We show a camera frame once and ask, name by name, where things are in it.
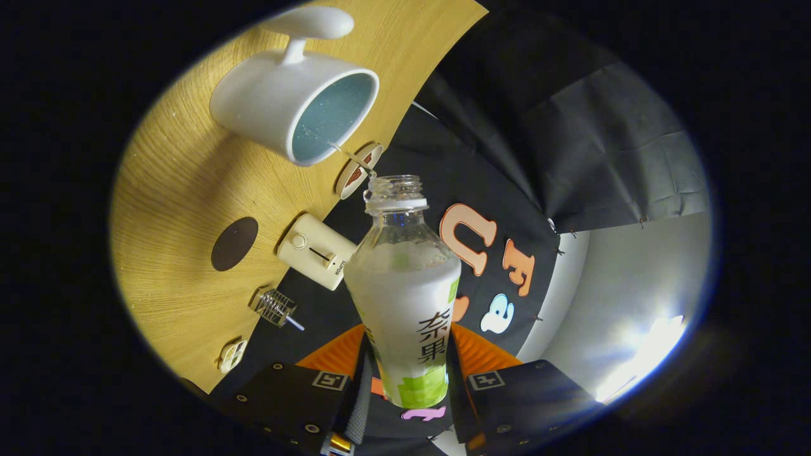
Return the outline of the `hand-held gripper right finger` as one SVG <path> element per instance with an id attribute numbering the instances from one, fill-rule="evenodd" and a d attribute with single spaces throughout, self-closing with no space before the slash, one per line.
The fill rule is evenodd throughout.
<path id="1" fill-rule="evenodd" d="M 453 324 L 448 399 L 466 453 L 524 453 L 599 415 L 599 401 L 550 361 L 523 363 Z"/>

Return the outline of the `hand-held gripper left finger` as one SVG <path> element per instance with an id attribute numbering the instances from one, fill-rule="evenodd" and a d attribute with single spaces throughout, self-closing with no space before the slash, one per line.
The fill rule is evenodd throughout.
<path id="1" fill-rule="evenodd" d="M 373 347 L 359 324 L 300 363 L 276 362 L 212 403 L 290 450 L 354 455 L 367 427 L 373 371 Z"/>

